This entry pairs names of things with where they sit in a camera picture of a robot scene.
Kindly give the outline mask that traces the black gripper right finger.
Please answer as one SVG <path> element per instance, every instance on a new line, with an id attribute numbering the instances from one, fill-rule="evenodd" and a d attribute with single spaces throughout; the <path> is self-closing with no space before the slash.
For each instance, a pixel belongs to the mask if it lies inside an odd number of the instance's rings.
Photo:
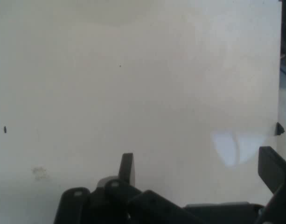
<path id="1" fill-rule="evenodd" d="M 273 193 L 258 223 L 286 224 L 286 161 L 272 147 L 260 147 L 258 174 Z"/>

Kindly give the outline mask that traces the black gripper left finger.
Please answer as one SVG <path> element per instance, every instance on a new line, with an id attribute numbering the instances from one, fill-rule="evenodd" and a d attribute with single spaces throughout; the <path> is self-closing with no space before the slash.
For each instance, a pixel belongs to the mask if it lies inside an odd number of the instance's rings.
<path id="1" fill-rule="evenodd" d="M 60 199 L 55 224 L 202 224 L 203 221 L 151 190 L 135 186 L 134 156 L 122 155 L 117 176 L 90 192 L 72 188 Z"/>

